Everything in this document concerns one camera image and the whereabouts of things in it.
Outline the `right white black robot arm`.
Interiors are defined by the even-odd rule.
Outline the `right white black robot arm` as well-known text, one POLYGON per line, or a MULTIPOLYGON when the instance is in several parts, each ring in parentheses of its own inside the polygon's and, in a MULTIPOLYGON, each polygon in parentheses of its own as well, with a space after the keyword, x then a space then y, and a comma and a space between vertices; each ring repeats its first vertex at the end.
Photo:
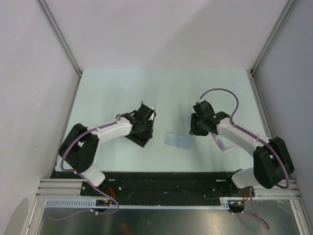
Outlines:
POLYGON ((231 181, 225 184, 230 196, 238 196, 243 188, 261 185, 271 189, 294 173, 286 143, 280 137, 269 138, 258 135, 233 123, 231 116, 225 112, 215 112, 206 100, 199 99, 193 106, 191 114, 190 135, 207 136, 209 134, 224 137, 245 150, 253 158, 253 166, 235 171, 231 181))

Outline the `light blue cleaning cloth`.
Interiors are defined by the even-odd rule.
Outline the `light blue cleaning cloth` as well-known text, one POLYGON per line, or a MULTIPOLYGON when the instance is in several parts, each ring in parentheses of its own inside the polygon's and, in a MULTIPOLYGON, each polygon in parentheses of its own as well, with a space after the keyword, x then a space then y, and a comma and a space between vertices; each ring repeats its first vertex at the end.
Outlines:
POLYGON ((193 138, 191 136, 167 132, 164 143, 182 149, 190 149, 193 143, 193 138))

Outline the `black glasses case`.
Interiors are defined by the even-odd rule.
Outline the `black glasses case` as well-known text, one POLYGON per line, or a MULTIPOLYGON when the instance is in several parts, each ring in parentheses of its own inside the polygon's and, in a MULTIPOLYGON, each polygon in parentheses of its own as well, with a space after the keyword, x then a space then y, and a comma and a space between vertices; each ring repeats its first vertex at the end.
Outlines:
POLYGON ((130 133, 125 137, 140 147, 144 147, 153 137, 153 122, 133 124, 130 133))

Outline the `pink purple sunglasses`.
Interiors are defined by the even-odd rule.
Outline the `pink purple sunglasses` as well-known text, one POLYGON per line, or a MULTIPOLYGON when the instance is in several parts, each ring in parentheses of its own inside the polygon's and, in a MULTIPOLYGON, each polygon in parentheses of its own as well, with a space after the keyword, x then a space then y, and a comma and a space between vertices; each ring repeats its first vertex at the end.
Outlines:
POLYGON ((223 140, 221 139, 220 136, 214 134, 214 133, 211 133, 210 134, 212 139, 214 140, 215 144, 217 145, 217 147, 220 149, 221 152, 226 152, 234 147, 236 147, 237 145, 232 143, 232 144, 225 144, 223 142, 223 140))

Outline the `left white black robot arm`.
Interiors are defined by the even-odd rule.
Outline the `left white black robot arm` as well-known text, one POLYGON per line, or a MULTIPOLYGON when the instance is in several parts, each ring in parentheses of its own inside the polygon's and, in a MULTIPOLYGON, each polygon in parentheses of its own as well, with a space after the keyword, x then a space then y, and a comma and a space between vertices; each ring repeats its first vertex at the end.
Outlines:
POLYGON ((100 144, 119 137, 126 137, 133 143, 144 147, 153 137, 156 117, 155 106, 141 103, 138 110, 117 114, 113 122, 94 128, 78 123, 72 127, 58 150, 63 172, 73 172, 91 184, 96 195, 104 195, 108 190, 106 176, 94 164, 100 144))

